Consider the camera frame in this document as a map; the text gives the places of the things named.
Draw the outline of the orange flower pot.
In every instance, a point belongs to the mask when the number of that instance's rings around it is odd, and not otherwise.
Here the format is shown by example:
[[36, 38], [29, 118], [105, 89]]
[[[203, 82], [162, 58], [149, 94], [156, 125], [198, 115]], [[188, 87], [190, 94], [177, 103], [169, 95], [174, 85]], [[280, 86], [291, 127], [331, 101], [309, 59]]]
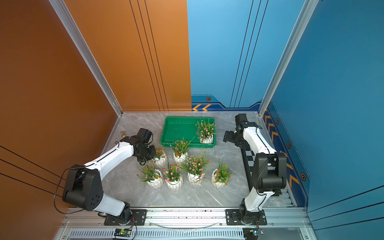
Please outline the orange flower pot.
[[215, 188], [220, 189], [229, 184], [232, 175], [233, 173], [229, 170], [228, 165], [220, 162], [212, 174], [211, 182]]

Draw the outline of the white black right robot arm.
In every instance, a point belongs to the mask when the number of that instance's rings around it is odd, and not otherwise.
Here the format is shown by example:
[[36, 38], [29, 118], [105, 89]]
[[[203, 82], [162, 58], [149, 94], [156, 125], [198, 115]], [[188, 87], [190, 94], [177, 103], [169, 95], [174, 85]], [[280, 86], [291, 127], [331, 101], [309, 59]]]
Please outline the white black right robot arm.
[[228, 214], [229, 225], [266, 225], [264, 205], [287, 184], [287, 157], [278, 153], [262, 136], [261, 127], [247, 119], [246, 114], [235, 116], [236, 130], [226, 131], [223, 141], [250, 150], [255, 154], [252, 167], [252, 187], [239, 210]]

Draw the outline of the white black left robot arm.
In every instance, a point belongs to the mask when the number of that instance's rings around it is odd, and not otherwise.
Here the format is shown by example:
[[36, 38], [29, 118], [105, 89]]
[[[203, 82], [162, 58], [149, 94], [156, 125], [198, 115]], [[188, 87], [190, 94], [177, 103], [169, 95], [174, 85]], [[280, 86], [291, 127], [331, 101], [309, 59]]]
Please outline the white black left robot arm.
[[102, 180], [124, 160], [134, 156], [140, 165], [152, 160], [156, 150], [151, 145], [151, 133], [124, 137], [114, 148], [84, 165], [68, 169], [62, 200], [89, 212], [104, 213], [116, 223], [132, 221], [130, 204], [104, 193]]

